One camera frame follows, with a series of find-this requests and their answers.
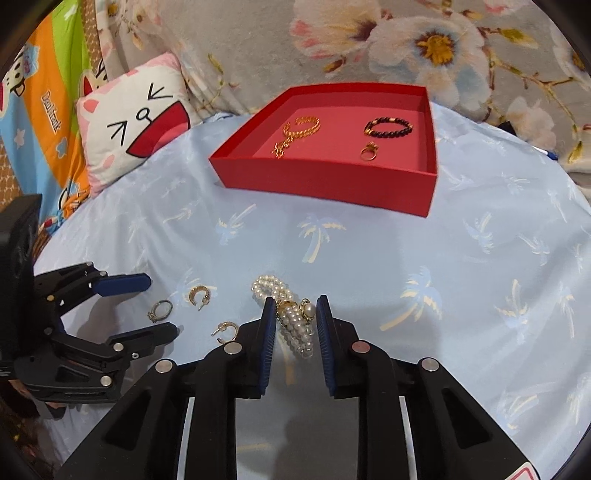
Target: pink and white pillow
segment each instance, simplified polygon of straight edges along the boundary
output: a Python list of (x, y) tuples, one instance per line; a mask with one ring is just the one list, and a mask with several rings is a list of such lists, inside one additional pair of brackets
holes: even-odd
[(172, 53), (79, 99), (76, 109), (93, 197), (200, 122)]

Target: silver ring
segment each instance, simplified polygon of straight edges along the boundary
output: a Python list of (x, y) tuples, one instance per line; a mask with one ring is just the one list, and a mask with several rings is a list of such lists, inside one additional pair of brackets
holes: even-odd
[[(160, 317), (157, 316), (156, 309), (165, 303), (168, 304), (168, 306), (169, 306), (167, 312)], [(168, 318), (168, 315), (170, 315), (170, 313), (172, 311), (173, 311), (173, 303), (170, 300), (160, 300), (160, 301), (156, 302), (154, 304), (154, 306), (152, 307), (152, 309), (148, 312), (148, 318), (150, 320), (152, 320), (153, 323), (161, 322), (162, 320), (166, 320)]]

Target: blue gripper pad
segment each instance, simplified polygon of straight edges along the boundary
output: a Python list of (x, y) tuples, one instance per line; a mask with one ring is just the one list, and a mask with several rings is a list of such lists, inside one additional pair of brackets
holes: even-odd
[(92, 291), (101, 297), (110, 297), (112, 295), (145, 291), (151, 284), (152, 279), (145, 273), (116, 275), (98, 279), (92, 286)]

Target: silver screw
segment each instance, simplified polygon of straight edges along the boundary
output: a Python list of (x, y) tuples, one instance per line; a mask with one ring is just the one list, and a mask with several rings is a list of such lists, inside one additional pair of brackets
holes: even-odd
[(223, 351), (228, 355), (236, 355), (242, 352), (242, 345), (238, 342), (229, 342), (223, 347)]
[(362, 340), (358, 340), (351, 345), (351, 348), (356, 353), (367, 353), (371, 349), (368, 342), (363, 342)]
[(439, 369), (439, 362), (434, 358), (425, 358), (421, 362), (421, 367), (427, 370), (427, 372), (434, 372)]
[(156, 371), (159, 374), (166, 374), (173, 369), (173, 363), (170, 360), (161, 360), (156, 364)]

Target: orange stripe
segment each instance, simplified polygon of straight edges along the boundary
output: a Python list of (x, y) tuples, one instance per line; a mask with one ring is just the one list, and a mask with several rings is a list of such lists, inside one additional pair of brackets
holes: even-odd
[[(75, 115), (72, 100), (67, 94), (61, 78), (56, 55), (53, 49), (53, 27), (51, 15), (37, 27), (29, 41), (39, 47), (39, 70), (25, 81), (22, 95), (27, 106), (35, 134), (45, 154), (47, 164), (61, 188), (65, 188), (70, 178), (83, 173), (85, 162), (80, 135), (72, 132), (72, 115)], [(61, 124), (54, 132), (48, 117), (43, 96), (49, 92), (49, 101), (56, 107), (56, 117)], [(58, 158), (56, 147), (66, 137), (68, 149), (65, 157)]]

